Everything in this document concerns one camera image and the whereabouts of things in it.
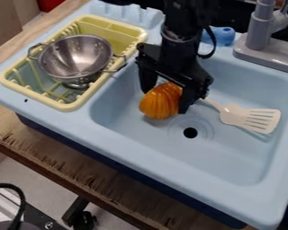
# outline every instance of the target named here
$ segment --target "gray faucet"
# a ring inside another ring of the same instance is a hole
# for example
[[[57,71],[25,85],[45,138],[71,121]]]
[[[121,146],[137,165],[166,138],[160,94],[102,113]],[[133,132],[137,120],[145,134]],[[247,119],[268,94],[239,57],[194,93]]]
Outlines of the gray faucet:
[[[271,35],[288,26],[288,0],[275,11],[275,0],[257,0],[247,33],[235,43],[236,58],[288,72],[288,42]]]

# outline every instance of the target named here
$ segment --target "toy sink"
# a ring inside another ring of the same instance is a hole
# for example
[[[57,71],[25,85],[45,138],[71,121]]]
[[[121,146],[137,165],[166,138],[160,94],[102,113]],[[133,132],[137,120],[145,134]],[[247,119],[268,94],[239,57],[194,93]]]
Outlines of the toy sink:
[[[0,66],[0,73],[82,14],[98,14],[145,29],[159,43],[161,12],[136,5],[89,2]],[[202,52],[209,49],[202,45]],[[184,115],[146,119],[139,111],[134,56],[76,110],[53,109],[0,84],[0,103],[26,119],[197,199],[258,229],[275,229],[288,202],[288,74],[239,59],[232,47],[200,60],[214,77],[209,98],[242,107],[277,108],[282,118],[269,136],[226,126],[197,102]],[[194,128],[196,137],[186,137]]]

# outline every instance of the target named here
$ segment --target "wooden table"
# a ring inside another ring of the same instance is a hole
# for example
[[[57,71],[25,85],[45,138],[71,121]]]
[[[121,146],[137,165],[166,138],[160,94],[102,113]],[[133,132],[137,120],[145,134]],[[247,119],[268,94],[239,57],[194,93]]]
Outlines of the wooden table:
[[[67,0],[0,47],[0,64],[86,0]],[[148,186],[25,127],[0,106],[0,152],[140,229],[229,228]]]

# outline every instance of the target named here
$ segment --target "sink drain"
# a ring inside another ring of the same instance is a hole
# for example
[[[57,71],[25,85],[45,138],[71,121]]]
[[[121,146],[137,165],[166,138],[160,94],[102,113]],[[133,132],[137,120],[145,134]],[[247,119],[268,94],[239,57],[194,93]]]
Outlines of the sink drain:
[[[213,140],[214,129],[206,118],[198,114],[181,115],[171,120],[167,135],[174,146],[186,149]]]
[[[184,130],[184,136],[187,137],[187,138],[195,138],[197,136],[197,130],[195,128],[186,128]]]

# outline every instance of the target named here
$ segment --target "white spatula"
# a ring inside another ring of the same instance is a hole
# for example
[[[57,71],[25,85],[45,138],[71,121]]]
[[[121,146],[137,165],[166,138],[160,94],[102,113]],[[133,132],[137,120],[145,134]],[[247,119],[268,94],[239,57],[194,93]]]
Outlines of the white spatula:
[[[221,105],[209,99],[201,101],[216,108],[223,123],[258,133],[271,133],[281,118],[281,112],[275,109],[244,109],[234,103]]]

